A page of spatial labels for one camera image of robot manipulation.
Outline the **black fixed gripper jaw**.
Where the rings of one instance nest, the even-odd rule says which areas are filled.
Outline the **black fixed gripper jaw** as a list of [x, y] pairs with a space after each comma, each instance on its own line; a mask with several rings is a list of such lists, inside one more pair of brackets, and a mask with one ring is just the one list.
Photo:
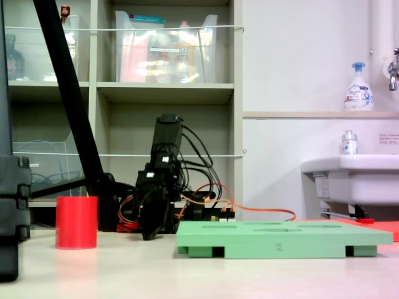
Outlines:
[[169, 209], [165, 187], [149, 191], [142, 201], [140, 229], [143, 240], [153, 240], [164, 226]]

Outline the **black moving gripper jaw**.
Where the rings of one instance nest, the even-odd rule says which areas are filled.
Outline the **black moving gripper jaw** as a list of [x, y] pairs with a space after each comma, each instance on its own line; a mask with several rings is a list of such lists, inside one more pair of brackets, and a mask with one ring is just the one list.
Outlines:
[[166, 201], [165, 215], [163, 218], [163, 225], [160, 229], [161, 234], [170, 234], [171, 232], [171, 203]]

